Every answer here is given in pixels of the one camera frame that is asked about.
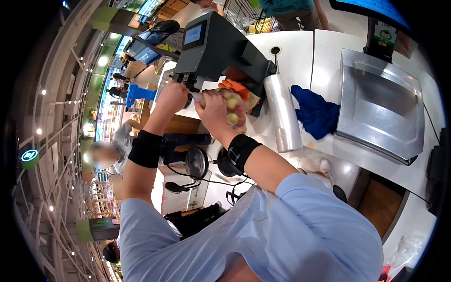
display screen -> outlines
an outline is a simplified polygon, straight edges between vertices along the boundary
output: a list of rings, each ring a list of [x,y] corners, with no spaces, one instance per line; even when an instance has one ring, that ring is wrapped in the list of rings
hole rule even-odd
[[[394,21],[399,22],[406,28],[410,29],[407,22],[398,13],[398,10],[390,3],[389,0],[336,0],[337,2],[352,4],[381,13]]]
[[[202,30],[202,25],[198,25],[192,29],[189,29],[185,31],[185,42],[183,44],[190,44],[194,41],[197,41],[200,39],[200,34]]]

jeans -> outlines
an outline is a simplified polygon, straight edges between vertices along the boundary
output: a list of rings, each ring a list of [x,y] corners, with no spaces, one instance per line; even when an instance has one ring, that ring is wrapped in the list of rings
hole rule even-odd
[[[163,134],[164,147],[161,157],[163,163],[168,165],[173,162],[184,162],[185,152],[175,152],[175,147],[182,145],[210,145],[212,136],[210,134],[182,134],[165,133]]]

hand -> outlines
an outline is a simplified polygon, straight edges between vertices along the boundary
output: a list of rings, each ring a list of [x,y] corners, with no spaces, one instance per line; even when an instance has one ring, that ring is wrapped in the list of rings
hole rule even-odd
[[[219,139],[221,131],[232,130],[227,124],[226,101],[214,91],[204,90],[202,94],[205,100],[205,109],[202,109],[198,102],[194,103],[194,108],[206,129],[213,137]]]
[[[176,112],[183,109],[188,100],[189,90],[184,84],[168,81],[165,89],[160,94],[155,110],[172,117]]]

black arm band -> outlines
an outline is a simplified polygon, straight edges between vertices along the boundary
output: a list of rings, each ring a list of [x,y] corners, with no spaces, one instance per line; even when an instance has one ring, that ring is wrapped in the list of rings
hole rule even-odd
[[[262,144],[244,134],[235,136],[229,145],[228,155],[230,161],[236,168],[244,173],[244,165],[248,160],[248,157],[252,151],[260,145]]]
[[[147,168],[157,168],[163,137],[141,130],[132,142],[129,160]]]

